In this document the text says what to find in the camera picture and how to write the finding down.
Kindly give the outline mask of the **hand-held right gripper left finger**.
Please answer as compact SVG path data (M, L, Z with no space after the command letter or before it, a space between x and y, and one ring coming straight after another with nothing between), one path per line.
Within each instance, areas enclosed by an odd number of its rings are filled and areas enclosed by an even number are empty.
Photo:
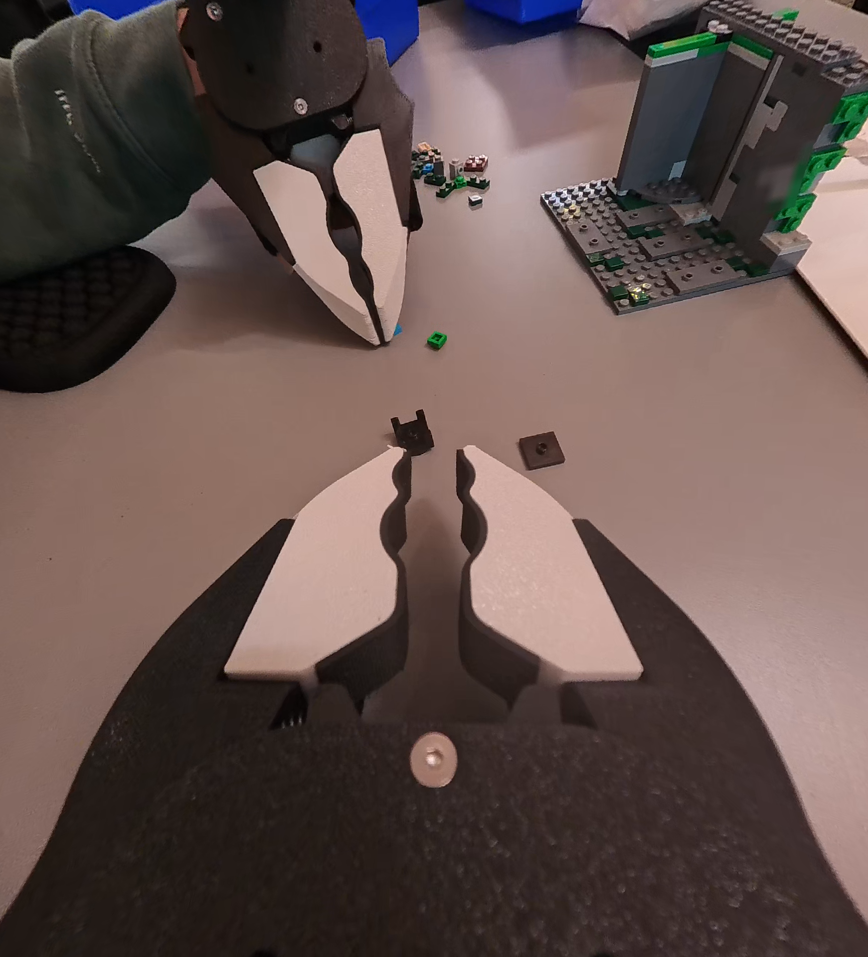
M412 460L390 447L313 497L290 523L223 674L337 685L358 713L408 652L406 505Z

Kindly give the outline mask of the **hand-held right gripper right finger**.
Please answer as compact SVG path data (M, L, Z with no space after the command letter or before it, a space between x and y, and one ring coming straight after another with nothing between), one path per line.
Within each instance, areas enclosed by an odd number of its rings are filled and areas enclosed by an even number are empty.
M571 514L475 445L456 453L468 556L459 652L513 709L523 691L635 682L643 664Z

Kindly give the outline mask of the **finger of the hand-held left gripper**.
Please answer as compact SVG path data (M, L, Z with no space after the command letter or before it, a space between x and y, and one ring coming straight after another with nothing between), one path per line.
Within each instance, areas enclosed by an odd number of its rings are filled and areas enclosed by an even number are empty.
M334 162L333 177L360 230L372 302L383 341L391 341L403 304L408 230L401 220L381 132L354 134Z
M348 263L328 227L328 200L315 173L286 161L254 171L262 197L284 236L294 271L346 328L372 345L381 339Z

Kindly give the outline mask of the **black clip toy brick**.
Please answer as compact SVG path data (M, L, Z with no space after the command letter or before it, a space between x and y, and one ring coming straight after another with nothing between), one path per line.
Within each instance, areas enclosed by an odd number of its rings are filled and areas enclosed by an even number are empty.
M395 444L411 457L424 455L435 448L435 441L423 410L417 410L416 417L409 422L392 417L391 424Z

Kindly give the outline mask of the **person's left forearm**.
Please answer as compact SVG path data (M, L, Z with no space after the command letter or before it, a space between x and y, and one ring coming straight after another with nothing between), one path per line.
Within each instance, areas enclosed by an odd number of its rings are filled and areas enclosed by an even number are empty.
M0 283L141 240L209 181L187 13L90 9L0 57Z

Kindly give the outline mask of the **grey desk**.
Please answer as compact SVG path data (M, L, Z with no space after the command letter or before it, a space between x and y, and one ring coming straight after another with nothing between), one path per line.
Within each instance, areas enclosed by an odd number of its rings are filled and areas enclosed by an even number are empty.
M614 316L539 196L614 174L642 55L461 2L419 20L393 70L415 140L487 153L491 187L419 189L396 341L358 340L209 183L144 242L177 289L129 353L0 391L0 918L153 643L422 409L409 658L366 713L502 713L457 656L455 451L523 472L519 438L553 431L565 464L527 475L715 645L868 920L868 369L798 279Z

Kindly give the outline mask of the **pile of small toy bricks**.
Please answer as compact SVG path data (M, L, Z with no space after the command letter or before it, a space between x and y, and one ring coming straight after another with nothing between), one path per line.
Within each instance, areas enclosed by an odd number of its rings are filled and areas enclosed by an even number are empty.
M463 194L470 209L481 209L484 205L484 195L490 187L488 166L486 153L445 160L439 148L424 141L416 144L411 152L413 185L428 186L440 200Z

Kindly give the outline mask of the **blue plastic bin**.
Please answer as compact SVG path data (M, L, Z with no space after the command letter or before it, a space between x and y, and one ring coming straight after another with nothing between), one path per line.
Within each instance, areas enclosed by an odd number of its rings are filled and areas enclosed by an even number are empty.
M390 65L416 42L419 35L417 1L355 1L354 6L366 37L384 41Z
M465 1L464 4L517 25L549 18L576 18L582 1Z

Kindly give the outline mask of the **dark grey square brick plate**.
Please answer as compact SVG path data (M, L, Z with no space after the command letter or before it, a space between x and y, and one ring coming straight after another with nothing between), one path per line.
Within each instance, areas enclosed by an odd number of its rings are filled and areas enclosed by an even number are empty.
M536 471L564 464L566 461L562 446L554 432L547 432L518 440L518 447L524 467Z

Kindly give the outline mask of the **white plastic bag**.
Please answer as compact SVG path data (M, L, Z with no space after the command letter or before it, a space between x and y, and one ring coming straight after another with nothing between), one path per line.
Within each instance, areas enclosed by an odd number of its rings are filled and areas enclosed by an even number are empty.
M637 39L695 14L705 1L582 1L578 24Z

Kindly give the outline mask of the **grey toy brick cliff model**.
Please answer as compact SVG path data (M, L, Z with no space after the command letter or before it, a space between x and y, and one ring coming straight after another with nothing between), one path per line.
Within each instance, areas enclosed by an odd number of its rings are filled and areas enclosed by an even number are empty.
M868 120L860 50L751 2L651 45L618 173L542 194L619 317L785 278L816 186Z

